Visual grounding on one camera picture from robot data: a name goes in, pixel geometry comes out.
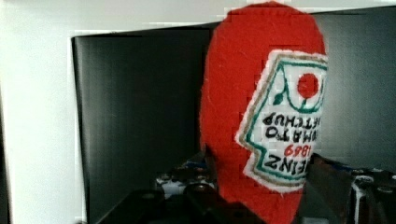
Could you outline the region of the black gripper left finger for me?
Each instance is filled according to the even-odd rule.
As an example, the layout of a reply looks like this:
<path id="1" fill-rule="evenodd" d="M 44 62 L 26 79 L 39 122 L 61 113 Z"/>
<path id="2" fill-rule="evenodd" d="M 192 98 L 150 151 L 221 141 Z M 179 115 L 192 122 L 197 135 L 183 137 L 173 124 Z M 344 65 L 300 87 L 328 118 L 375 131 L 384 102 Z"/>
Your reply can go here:
<path id="1" fill-rule="evenodd" d="M 242 203 L 219 195 L 213 153 L 192 158 L 159 175 L 153 189 L 132 191 L 97 224 L 265 224 Z"/>

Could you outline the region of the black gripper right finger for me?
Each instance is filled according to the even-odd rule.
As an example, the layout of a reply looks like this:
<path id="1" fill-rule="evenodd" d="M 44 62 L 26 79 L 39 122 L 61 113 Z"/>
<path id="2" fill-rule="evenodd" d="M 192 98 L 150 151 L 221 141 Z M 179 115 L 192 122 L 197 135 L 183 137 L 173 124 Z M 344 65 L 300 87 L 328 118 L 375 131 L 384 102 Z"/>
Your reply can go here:
<path id="1" fill-rule="evenodd" d="M 396 224 L 395 174 L 315 154 L 295 224 Z"/>

